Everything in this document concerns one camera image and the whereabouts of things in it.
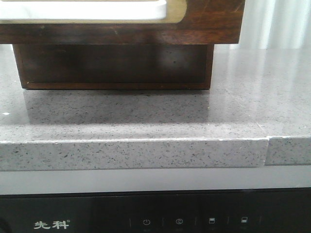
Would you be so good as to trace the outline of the black appliance control panel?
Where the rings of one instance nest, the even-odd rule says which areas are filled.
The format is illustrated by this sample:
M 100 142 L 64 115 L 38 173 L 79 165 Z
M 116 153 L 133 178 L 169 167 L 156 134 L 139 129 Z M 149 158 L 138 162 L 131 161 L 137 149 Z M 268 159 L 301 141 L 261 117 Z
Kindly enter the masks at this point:
M 311 190 L 1 195 L 3 233 L 308 233 Z

